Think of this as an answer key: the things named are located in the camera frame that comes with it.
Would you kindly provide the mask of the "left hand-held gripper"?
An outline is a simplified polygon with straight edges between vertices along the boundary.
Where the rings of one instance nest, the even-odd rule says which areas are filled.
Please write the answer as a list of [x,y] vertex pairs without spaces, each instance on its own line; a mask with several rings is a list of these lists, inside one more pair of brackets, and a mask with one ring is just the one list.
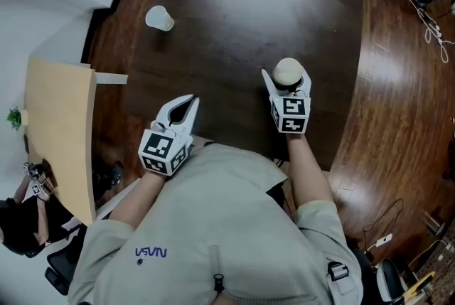
[[145,129],[138,155],[142,166],[154,173],[172,176],[189,156],[192,131],[199,108],[199,99],[183,95],[167,102],[160,109],[150,129]]

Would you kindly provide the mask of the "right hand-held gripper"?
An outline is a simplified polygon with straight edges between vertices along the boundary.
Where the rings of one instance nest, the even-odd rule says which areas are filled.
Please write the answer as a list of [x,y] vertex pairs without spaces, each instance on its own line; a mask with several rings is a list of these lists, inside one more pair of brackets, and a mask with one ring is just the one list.
[[286,134],[304,134],[311,111],[311,78],[305,69],[301,71],[300,83],[296,94],[299,96],[281,96],[269,73],[261,69],[262,78],[269,93],[271,114],[278,132]]

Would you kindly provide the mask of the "white plastic round knob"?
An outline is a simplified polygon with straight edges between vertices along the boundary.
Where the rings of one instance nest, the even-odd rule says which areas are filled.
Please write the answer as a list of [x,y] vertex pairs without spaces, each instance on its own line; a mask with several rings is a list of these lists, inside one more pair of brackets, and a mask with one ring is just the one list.
[[290,86],[300,81],[304,68],[294,58],[280,60],[272,72],[273,80],[282,86]]

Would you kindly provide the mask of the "person's left forearm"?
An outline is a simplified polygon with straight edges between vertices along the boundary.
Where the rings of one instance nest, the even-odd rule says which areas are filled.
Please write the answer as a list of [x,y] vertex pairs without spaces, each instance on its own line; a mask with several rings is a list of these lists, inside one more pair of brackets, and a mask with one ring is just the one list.
[[138,184],[120,200],[110,213],[109,219],[137,228],[158,198],[166,177],[156,173],[145,173]]

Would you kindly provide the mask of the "person's right forearm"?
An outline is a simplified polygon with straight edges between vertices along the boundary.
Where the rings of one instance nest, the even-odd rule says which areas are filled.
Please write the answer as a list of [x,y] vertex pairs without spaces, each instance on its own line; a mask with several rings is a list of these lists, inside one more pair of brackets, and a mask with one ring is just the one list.
[[337,213],[331,187],[318,165],[314,154],[303,134],[288,134],[287,147],[289,152],[289,177],[291,190],[296,207],[294,221],[297,223],[300,207],[316,202],[325,208],[328,205]]

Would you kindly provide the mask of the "white paper cup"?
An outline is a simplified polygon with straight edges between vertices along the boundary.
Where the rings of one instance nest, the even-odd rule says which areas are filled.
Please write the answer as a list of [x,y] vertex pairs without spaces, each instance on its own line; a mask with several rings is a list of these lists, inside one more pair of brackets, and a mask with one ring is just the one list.
[[174,20],[163,6],[153,6],[146,13],[145,23],[148,27],[167,32],[173,28]]

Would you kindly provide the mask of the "white desk leg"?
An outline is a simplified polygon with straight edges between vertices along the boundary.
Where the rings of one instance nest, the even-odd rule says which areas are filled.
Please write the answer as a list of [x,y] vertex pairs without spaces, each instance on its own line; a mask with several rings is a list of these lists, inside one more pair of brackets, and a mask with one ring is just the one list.
[[95,72],[95,79],[98,85],[126,85],[128,75]]
[[117,195],[115,195],[104,205],[102,205],[99,209],[97,209],[95,212],[96,214],[95,221],[106,218],[115,209],[115,207],[137,186],[139,181],[140,178],[138,178],[133,183],[128,185],[125,189],[120,191]]

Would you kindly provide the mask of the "person's beige sweatshirt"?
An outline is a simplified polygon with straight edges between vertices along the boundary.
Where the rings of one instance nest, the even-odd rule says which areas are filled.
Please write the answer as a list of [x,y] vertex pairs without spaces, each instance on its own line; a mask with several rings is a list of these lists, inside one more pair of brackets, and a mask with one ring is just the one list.
[[[259,154],[198,149],[165,182],[137,228],[91,224],[69,305],[361,305],[360,265],[338,213],[316,202],[297,223],[269,194],[285,174]],[[333,293],[328,263],[351,290]]]

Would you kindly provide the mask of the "small potted plant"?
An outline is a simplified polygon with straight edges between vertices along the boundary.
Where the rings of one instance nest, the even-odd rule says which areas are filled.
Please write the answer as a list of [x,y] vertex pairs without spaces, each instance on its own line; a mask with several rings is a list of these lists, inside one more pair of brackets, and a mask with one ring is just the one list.
[[28,111],[18,107],[10,109],[6,120],[11,123],[14,130],[18,131],[21,127],[28,125]]

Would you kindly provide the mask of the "black mesh office chair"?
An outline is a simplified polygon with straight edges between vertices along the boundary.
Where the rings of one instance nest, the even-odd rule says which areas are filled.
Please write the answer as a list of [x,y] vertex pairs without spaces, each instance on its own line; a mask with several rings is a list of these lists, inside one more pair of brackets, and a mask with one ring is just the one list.
[[68,245],[47,256],[49,267],[45,271],[45,278],[63,296],[68,295],[69,287],[82,252],[87,227],[80,224],[70,232],[74,231],[77,234]]

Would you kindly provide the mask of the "silver metal cylinder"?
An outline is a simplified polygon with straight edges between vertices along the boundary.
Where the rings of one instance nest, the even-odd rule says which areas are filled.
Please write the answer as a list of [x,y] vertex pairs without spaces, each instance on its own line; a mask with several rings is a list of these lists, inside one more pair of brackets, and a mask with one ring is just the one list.
[[434,218],[430,213],[423,210],[422,211],[422,219],[426,228],[435,236],[440,236],[444,228],[446,227],[446,223],[444,221],[440,221],[437,218]]

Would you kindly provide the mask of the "grey office chair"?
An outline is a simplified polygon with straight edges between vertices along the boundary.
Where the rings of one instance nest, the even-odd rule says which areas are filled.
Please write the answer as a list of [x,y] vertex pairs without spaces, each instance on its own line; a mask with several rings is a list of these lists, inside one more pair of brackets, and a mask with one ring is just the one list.
[[405,304],[405,290],[392,260],[383,259],[377,265],[376,282],[383,303],[387,305]]

